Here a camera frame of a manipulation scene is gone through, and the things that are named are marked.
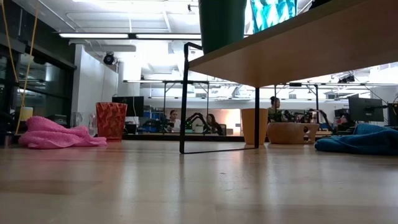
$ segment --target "yellow object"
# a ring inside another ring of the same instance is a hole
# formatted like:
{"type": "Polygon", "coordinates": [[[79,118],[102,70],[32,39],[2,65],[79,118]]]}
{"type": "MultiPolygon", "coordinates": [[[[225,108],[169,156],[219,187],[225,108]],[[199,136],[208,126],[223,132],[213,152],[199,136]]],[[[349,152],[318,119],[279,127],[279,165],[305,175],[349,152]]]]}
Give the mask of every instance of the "yellow object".
{"type": "MultiPolygon", "coordinates": [[[[254,145],[254,109],[242,109],[244,142],[254,145]]],[[[264,144],[267,135],[268,110],[260,108],[259,145],[264,144]]]]}
{"type": "Polygon", "coordinates": [[[33,116],[33,108],[31,107],[22,107],[21,108],[21,121],[27,121],[29,118],[33,116]]]}

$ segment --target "black metal table leg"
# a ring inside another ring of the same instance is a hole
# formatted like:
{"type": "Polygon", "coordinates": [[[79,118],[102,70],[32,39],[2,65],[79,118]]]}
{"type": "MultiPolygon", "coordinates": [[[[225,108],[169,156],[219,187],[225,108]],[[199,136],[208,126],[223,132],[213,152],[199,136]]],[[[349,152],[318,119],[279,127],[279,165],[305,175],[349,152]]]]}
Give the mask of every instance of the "black metal table leg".
{"type": "Polygon", "coordinates": [[[319,97],[318,97],[318,85],[315,85],[315,101],[317,102],[317,123],[319,124],[319,97]]]}
{"type": "Polygon", "coordinates": [[[182,104],[181,104],[181,126],[180,126],[180,153],[181,154],[198,154],[198,153],[206,153],[206,152],[227,152],[227,151],[240,151],[245,149],[255,149],[259,147],[259,108],[260,108],[260,90],[256,88],[256,137],[257,143],[256,147],[250,148],[242,148],[242,149],[223,149],[223,150],[211,150],[211,151],[197,151],[197,152],[185,152],[185,120],[187,118],[187,91],[188,91],[188,71],[189,71],[189,61],[188,61],[188,50],[189,46],[194,47],[196,49],[201,50],[202,47],[188,42],[184,45],[184,74],[183,74],[183,82],[182,82],[182,104]]]}
{"type": "Polygon", "coordinates": [[[180,153],[185,154],[185,120],[187,118],[187,91],[188,91],[188,48],[189,44],[184,44],[184,75],[182,81],[182,103],[181,103],[181,125],[180,125],[180,153]]]}
{"type": "Polygon", "coordinates": [[[254,109],[254,147],[259,148],[260,140],[260,88],[256,88],[255,109],[254,109]]]}

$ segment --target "red textured vase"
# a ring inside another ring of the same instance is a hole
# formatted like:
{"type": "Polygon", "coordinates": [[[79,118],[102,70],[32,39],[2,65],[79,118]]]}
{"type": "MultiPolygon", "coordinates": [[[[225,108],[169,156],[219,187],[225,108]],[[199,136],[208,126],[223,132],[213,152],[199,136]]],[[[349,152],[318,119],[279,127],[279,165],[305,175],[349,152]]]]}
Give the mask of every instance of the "red textured vase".
{"type": "Polygon", "coordinates": [[[106,140],[122,140],[127,104],[97,103],[98,136],[106,140]]]}

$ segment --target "tan vase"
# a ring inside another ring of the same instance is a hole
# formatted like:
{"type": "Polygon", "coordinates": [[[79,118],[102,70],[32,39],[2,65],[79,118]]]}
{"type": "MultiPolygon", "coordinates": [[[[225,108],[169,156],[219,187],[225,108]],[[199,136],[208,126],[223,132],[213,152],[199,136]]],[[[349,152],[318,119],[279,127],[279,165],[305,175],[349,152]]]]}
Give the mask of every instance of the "tan vase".
{"type": "MultiPolygon", "coordinates": [[[[254,109],[242,109],[242,130],[244,142],[254,145],[254,109]]],[[[260,109],[260,136],[259,145],[264,144],[267,134],[268,110],[260,109]]]]}
{"type": "Polygon", "coordinates": [[[318,128],[319,124],[269,123],[268,140],[273,144],[313,144],[318,128]]]}

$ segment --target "computer monitor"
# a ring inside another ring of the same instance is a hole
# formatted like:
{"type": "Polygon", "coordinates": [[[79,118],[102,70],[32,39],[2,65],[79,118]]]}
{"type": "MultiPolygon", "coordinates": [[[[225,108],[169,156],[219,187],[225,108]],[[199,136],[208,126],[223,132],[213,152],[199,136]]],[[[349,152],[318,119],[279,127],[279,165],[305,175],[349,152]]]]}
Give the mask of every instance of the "computer monitor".
{"type": "Polygon", "coordinates": [[[348,104],[354,121],[384,121],[382,100],[349,97],[348,104]]]}
{"type": "Polygon", "coordinates": [[[112,97],[113,103],[127,104],[126,116],[144,116],[144,97],[143,96],[117,96],[112,97]]]}

